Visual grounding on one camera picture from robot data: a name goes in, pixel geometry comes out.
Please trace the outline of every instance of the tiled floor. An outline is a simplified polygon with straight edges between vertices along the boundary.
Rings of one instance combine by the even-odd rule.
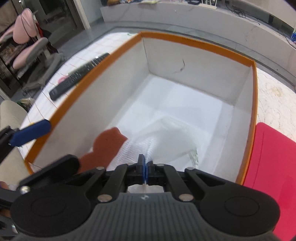
[[[203,41],[211,42],[218,44],[222,47],[226,47],[233,51],[239,52],[245,56],[248,56],[254,59],[257,62],[258,68],[267,72],[271,76],[275,77],[277,80],[288,86],[290,89],[295,91],[294,85],[292,82],[296,81],[296,78],[292,76],[289,72],[281,68],[279,65],[275,64],[271,60],[266,57],[254,52],[250,49],[247,49],[244,46],[241,46],[233,41],[228,39],[221,38],[219,36],[209,34],[206,32],[184,28],[179,26],[173,26],[168,24],[157,24],[157,23],[134,23],[134,22],[114,22],[114,23],[105,23],[103,20],[99,20],[95,25],[92,26],[91,29],[84,30],[68,42],[66,42],[63,46],[61,46],[58,50],[65,56],[65,59],[69,59],[75,53],[89,46],[96,39],[101,38],[107,33],[113,32],[131,32],[137,33],[140,31],[162,31],[173,34],[185,35],[191,38],[197,38]],[[30,95],[23,96],[22,91],[19,90],[13,97],[13,101],[17,101],[21,98],[32,97],[36,98],[41,90],[38,92],[32,92]]]

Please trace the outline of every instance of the reddish-brown object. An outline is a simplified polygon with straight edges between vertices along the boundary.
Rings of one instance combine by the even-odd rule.
[[[94,141],[93,152],[80,158],[79,172],[96,167],[107,168],[126,140],[117,127],[103,131]]]

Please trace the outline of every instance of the chair seat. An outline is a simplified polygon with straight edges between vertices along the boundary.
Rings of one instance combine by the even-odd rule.
[[[25,48],[14,60],[12,67],[14,69],[20,69],[25,65],[31,63],[48,43],[47,38],[41,38],[33,45]]]
[[[12,38],[13,30],[15,26],[10,26],[5,33],[0,37],[0,44],[6,42],[8,39]]]

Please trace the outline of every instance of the remote control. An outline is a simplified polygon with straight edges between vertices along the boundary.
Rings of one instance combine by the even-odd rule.
[[[95,66],[97,66],[104,58],[106,58],[109,53],[105,53],[99,57],[96,57],[89,61],[87,64],[79,67],[74,73],[70,74],[63,82],[59,83],[56,87],[54,87],[50,92],[50,98],[55,101],[62,94],[66,93],[69,89],[71,89],[74,85],[79,83],[80,80]]]

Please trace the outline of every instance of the table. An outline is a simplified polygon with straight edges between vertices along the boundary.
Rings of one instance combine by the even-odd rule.
[[[60,78],[96,56],[102,55],[105,52],[112,53],[132,36],[133,34],[126,32],[107,34],[71,57],[42,90],[23,121],[21,129],[42,119],[50,119],[67,96],[75,89],[73,87],[57,101],[53,102],[49,97],[49,91],[57,85]],[[293,141],[296,141],[296,94],[274,77],[258,68],[257,76],[257,123],[264,122]],[[23,158],[26,157],[34,142],[31,141],[19,148]],[[39,167],[33,164],[31,167],[33,171],[39,169]]]

